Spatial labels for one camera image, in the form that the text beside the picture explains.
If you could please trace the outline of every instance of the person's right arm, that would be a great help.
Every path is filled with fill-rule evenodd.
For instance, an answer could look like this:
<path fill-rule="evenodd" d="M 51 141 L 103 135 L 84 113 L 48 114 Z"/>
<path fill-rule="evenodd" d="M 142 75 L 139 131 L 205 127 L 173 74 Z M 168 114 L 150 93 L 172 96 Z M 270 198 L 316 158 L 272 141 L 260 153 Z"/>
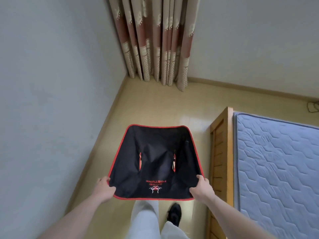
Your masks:
<path fill-rule="evenodd" d="M 218 221 L 226 237 L 229 239 L 260 238 L 274 239 L 275 237 L 263 230 L 254 221 L 244 216 L 238 210 L 215 195 L 209 180 L 197 175 L 198 184 L 189 191 L 192 196 L 207 205 Z"/>

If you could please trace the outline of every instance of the person's left arm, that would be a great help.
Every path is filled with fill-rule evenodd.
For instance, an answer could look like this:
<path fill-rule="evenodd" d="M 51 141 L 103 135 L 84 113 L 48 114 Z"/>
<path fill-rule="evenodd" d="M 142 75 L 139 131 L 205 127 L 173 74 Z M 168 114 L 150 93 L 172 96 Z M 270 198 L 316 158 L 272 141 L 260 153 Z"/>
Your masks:
<path fill-rule="evenodd" d="M 108 177 L 98 179 L 92 195 L 47 229 L 38 239 L 84 238 L 96 209 L 100 204 L 109 201 L 115 193 L 116 188 L 109 187 L 107 183 L 109 180 Z"/>

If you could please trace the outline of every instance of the black shoe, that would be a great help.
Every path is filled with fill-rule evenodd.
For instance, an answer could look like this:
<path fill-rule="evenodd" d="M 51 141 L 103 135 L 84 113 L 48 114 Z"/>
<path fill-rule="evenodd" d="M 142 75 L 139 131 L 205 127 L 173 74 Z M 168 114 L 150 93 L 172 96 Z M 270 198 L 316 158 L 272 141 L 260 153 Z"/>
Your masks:
<path fill-rule="evenodd" d="M 168 211 L 167 221 L 173 223 L 173 225 L 179 225 L 181 221 L 181 206 L 178 203 L 174 203 Z"/>

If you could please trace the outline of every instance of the pant leg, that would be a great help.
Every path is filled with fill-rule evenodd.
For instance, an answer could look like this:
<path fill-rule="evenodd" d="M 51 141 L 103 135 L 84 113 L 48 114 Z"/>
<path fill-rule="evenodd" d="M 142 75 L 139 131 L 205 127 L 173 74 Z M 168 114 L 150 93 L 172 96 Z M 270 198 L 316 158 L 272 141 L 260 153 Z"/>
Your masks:
<path fill-rule="evenodd" d="M 133 206 L 131 226 L 126 239 L 160 239 L 157 200 L 137 200 Z"/>
<path fill-rule="evenodd" d="M 162 239 L 189 239 L 186 234 L 172 222 L 167 221 L 162 229 Z"/>

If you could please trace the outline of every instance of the person's left hand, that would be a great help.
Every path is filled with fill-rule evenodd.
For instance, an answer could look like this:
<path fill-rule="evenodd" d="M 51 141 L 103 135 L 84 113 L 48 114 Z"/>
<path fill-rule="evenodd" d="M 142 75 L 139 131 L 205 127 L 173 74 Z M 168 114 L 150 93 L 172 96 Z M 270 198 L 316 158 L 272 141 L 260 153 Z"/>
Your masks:
<path fill-rule="evenodd" d="M 99 178 L 95 184 L 92 196 L 98 198 L 100 203 L 109 201 L 115 193 L 116 188 L 110 187 L 108 181 L 110 181 L 110 178 L 105 176 Z"/>

